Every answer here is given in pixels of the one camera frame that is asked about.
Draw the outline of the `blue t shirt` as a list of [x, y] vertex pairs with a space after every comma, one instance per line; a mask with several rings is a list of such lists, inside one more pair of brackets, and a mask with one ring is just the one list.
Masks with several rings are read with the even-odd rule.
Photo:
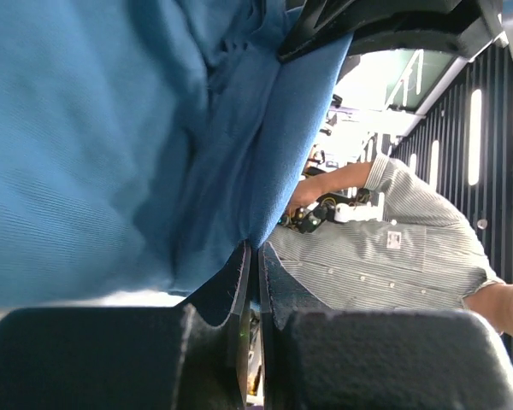
[[260, 246], [350, 47], [279, 1], [0, 1], [0, 309], [191, 292]]

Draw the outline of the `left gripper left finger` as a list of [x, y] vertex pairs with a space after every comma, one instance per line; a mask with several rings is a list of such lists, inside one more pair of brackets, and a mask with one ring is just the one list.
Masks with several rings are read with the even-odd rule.
[[0, 409], [242, 409], [251, 248], [174, 307], [36, 307], [0, 320]]

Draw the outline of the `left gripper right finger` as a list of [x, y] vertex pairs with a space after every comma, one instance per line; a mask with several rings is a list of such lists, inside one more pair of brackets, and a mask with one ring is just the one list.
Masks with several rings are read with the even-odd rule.
[[258, 253], [267, 409], [513, 409], [498, 335], [464, 311], [326, 307]]

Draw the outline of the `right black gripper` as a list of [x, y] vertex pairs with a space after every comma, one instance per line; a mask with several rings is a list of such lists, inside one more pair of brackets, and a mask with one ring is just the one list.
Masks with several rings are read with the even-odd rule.
[[422, 49], [470, 60], [503, 32], [502, 11], [489, 0], [307, 1], [278, 57], [290, 62], [350, 34], [350, 56]]

